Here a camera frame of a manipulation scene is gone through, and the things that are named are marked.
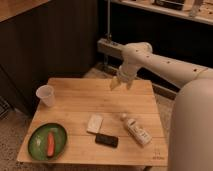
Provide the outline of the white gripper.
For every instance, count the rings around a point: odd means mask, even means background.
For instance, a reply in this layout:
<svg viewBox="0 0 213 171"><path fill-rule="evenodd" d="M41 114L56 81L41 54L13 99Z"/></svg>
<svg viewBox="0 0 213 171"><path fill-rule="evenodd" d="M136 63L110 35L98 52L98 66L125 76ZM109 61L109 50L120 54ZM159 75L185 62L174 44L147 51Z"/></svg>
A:
<svg viewBox="0 0 213 171"><path fill-rule="evenodd" d="M110 90L114 90L121 83L127 83L126 89L130 90L133 80L137 75L137 68L134 66L121 65L117 71L117 77L114 76L110 83Z"/></svg>

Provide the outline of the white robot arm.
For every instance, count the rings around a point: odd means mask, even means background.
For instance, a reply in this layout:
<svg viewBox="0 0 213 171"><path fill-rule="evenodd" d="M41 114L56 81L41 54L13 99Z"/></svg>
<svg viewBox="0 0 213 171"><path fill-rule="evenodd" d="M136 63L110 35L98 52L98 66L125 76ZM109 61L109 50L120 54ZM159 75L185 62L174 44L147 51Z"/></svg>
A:
<svg viewBox="0 0 213 171"><path fill-rule="evenodd" d="M213 171L213 68L153 53L147 42L121 47L110 88L130 87L145 68L179 88L171 115L168 171Z"/></svg>

